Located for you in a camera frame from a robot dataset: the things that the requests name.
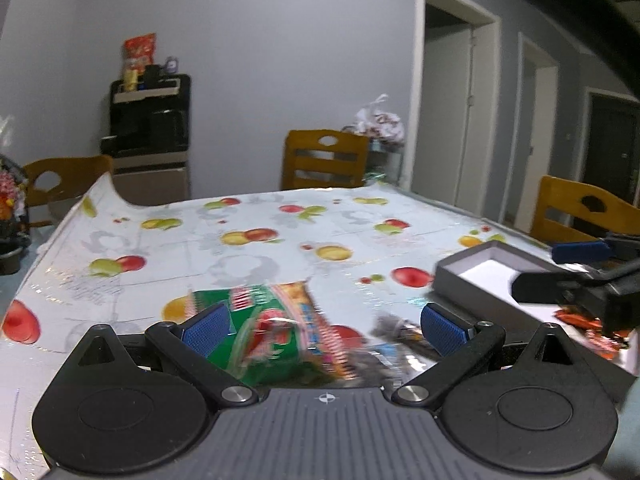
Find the wooden chair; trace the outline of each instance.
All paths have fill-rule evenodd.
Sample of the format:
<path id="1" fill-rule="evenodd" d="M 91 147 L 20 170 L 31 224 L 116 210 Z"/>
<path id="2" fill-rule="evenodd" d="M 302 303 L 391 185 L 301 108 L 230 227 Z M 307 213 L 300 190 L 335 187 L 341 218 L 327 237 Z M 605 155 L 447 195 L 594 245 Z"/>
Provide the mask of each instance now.
<path id="1" fill-rule="evenodd" d="M 368 149 L 369 139 L 364 136 L 333 130 L 292 130 L 285 142 L 282 189 L 360 187 Z M 332 154 L 332 158 L 319 158 L 313 152 Z"/>
<path id="2" fill-rule="evenodd" d="M 113 159 L 108 155 L 43 158 L 25 165 L 24 171 L 29 179 L 26 206 L 36 207 L 47 205 L 51 196 L 64 200 L 86 193 L 103 174 L 113 174 Z M 38 177 L 47 172 L 57 174 L 60 182 L 49 190 L 35 187 Z M 34 222 L 30 227 L 43 227 L 51 223 L 49 220 Z"/>
<path id="3" fill-rule="evenodd" d="M 594 237 L 545 217 L 557 209 L 599 227 L 627 235 L 640 234 L 640 209 L 590 184 L 545 175 L 540 180 L 538 203 L 530 235 L 541 242 L 583 242 Z"/>

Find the blue gripper pad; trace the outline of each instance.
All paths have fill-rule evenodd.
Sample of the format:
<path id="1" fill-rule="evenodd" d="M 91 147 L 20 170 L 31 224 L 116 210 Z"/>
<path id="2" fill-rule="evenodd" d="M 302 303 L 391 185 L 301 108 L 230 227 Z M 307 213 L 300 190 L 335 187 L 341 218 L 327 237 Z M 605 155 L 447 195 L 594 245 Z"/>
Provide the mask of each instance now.
<path id="1" fill-rule="evenodd" d="M 427 303 L 420 314 L 422 335 L 441 356 L 453 354 L 469 341 L 468 330 L 438 313 L 439 305 Z"/>
<path id="2" fill-rule="evenodd" d="M 182 342 L 203 357 L 229 334 L 231 316 L 225 301 L 214 304 L 181 324 Z"/>
<path id="3" fill-rule="evenodd" d="M 556 244 L 551 258 L 556 264 L 592 264 L 604 262 L 613 256 L 613 250 L 601 240 Z"/>

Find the white plastic bag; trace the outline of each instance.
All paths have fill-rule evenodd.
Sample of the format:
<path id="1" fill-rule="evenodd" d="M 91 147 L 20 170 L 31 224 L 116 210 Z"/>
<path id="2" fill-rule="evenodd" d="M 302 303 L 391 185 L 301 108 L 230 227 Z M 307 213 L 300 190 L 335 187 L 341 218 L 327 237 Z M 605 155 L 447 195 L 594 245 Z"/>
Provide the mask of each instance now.
<path id="1" fill-rule="evenodd" d="M 379 105 L 388 99 L 387 94 L 382 94 L 375 101 L 370 102 L 356 114 L 356 122 L 353 130 L 355 133 L 382 140 L 401 144 L 404 142 L 404 125 L 396 114 L 383 112 Z"/>

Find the fruit-patterned tablecloth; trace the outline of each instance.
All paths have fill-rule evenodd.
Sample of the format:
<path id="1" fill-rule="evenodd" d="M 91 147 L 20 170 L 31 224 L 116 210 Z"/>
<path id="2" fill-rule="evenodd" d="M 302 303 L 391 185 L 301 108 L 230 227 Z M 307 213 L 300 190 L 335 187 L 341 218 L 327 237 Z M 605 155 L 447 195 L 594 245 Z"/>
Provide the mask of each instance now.
<path id="1" fill-rule="evenodd" d="M 377 309 L 419 320 L 436 262 L 493 239 L 548 258 L 523 237 L 381 184 L 139 207 L 105 175 L 19 289 L 20 322 L 4 325 L 0 466 L 19 479 L 46 471 L 31 412 L 93 324 L 139 333 L 183 321 L 192 290 L 306 280 L 331 323 L 366 334 Z"/>

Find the dark door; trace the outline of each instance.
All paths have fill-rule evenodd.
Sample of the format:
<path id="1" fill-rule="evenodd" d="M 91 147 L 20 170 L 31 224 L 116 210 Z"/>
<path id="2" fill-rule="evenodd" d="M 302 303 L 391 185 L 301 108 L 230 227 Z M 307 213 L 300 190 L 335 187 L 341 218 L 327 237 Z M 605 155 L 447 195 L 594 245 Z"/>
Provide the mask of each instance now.
<path id="1" fill-rule="evenodd" d="M 591 121 L 582 181 L 633 203 L 640 166 L 640 105 L 612 97 L 591 98 Z M 591 224 L 574 227 L 595 236 Z"/>

